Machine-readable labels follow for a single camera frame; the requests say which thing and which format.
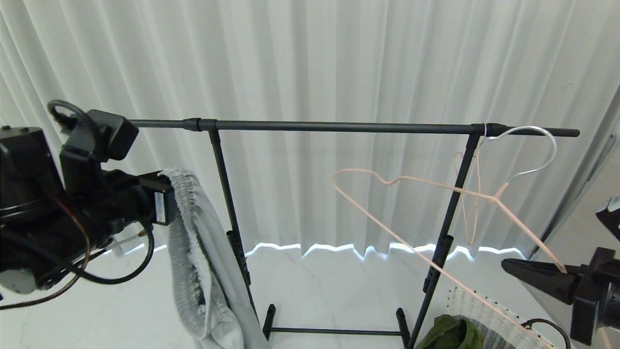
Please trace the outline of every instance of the rack bottom bar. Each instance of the rack bottom bar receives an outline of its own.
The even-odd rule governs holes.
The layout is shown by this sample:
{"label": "rack bottom bar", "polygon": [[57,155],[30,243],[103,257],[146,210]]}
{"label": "rack bottom bar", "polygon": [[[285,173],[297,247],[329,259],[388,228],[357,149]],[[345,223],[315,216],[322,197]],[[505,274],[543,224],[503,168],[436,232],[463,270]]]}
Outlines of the rack bottom bar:
{"label": "rack bottom bar", "polygon": [[400,331],[296,329],[294,327],[272,327],[271,332],[328,333],[332,335],[374,335],[374,336],[400,336],[401,335]]}

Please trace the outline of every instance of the gray towel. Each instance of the gray towel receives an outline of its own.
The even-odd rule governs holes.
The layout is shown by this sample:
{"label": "gray towel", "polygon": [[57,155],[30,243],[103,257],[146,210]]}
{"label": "gray towel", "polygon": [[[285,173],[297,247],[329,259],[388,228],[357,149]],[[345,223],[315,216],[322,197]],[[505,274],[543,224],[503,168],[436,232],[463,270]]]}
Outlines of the gray towel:
{"label": "gray towel", "polygon": [[194,174],[169,168],[177,219],[168,251],[179,316],[197,349],[268,349],[246,284],[211,202]]}

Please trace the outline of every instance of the black horizontal bar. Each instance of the black horizontal bar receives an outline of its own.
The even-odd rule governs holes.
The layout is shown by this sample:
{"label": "black horizontal bar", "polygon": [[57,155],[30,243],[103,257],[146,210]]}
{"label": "black horizontal bar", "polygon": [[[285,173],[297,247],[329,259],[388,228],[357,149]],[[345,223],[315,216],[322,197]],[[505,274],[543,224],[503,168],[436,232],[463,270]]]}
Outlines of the black horizontal bar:
{"label": "black horizontal bar", "polygon": [[[260,131],[315,131],[315,132],[372,132],[392,134],[458,134],[499,135],[512,128],[502,124],[380,124],[373,122],[311,122],[311,121],[234,121],[214,119],[184,120],[131,120],[137,127],[163,129],[211,130],[260,130]],[[556,137],[577,137],[579,130],[546,128]],[[542,135],[533,130],[519,130],[515,135]]]}
{"label": "black horizontal bar", "polygon": [[297,329],[294,327],[272,327],[271,332],[327,333],[327,334],[332,334],[332,335],[375,335],[375,336],[399,336],[399,337],[401,335],[400,331]]}

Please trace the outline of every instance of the white wicker basket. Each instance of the white wicker basket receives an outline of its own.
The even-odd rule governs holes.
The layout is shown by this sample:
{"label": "white wicker basket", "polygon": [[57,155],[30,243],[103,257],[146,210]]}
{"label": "white wicker basket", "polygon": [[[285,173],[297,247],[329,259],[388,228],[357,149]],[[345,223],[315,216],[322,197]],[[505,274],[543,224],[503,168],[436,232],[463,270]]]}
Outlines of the white wicker basket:
{"label": "white wicker basket", "polygon": [[[482,297],[514,319],[515,322],[520,324],[528,320],[520,318],[493,299]],[[509,322],[462,288],[456,287],[448,291],[446,314],[467,318],[476,325],[484,338],[484,349],[546,349],[549,346],[554,347],[540,333],[532,330],[536,336],[528,335],[523,331],[523,328]]]}

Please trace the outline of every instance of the curtain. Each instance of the curtain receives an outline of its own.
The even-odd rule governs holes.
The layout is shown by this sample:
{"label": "curtain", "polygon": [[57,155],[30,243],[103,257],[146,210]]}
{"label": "curtain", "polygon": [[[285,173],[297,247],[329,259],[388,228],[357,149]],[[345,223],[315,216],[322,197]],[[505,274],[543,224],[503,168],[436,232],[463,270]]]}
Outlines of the curtain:
{"label": "curtain", "polygon": [[[45,110],[64,99],[128,119],[316,120],[580,129],[558,139],[546,170],[514,180],[503,202],[534,232],[548,225],[620,84],[617,1],[2,1],[3,124],[63,136]],[[453,184],[466,136],[222,131],[244,247],[353,244],[390,238],[332,189],[348,167]],[[480,151],[482,192],[542,164],[545,137],[506,137]],[[143,129],[124,161],[133,174],[194,171],[226,224],[206,133]],[[477,189],[475,167],[467,188]],[[450,192],[384,187],[345,174],[343,188],[413,246],[436,240]],[[465,200],[471,225],[474,210]],[[461,209],[451,228],[464,245]],[[130,235],[135,230],[123,233]],[[478,246],[534,245],[487,202]]]}

